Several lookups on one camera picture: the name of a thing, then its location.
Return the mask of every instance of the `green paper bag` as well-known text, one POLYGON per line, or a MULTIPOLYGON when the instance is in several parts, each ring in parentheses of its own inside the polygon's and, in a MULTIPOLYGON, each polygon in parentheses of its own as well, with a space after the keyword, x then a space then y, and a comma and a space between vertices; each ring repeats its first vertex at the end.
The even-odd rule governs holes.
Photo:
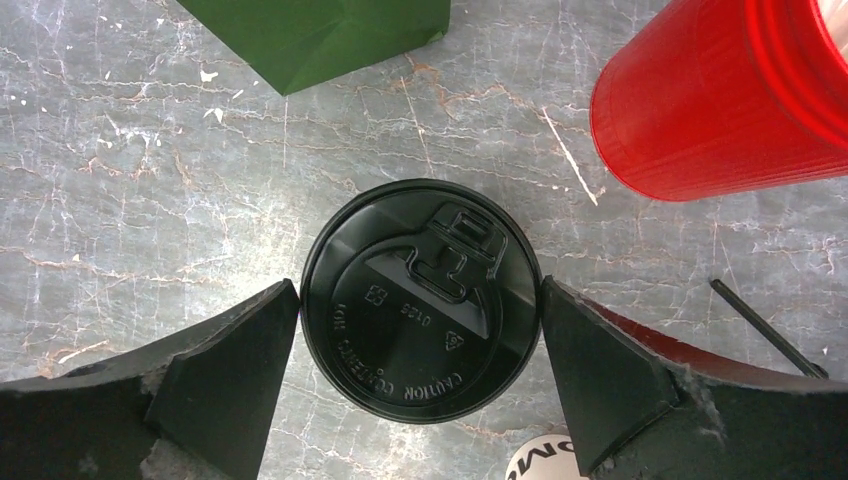
POLYGON ((440 39, 450 0, 178 0, 280 94, 440 39))

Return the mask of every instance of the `red cup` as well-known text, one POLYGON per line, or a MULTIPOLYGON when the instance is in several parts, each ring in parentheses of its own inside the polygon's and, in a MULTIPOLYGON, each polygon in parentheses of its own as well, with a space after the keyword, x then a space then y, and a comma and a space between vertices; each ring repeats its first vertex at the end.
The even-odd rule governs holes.
POLYGON ((601 72, 610 171, 688 201, 848 174, 848 64, 817 0, 672 0, 601 72))

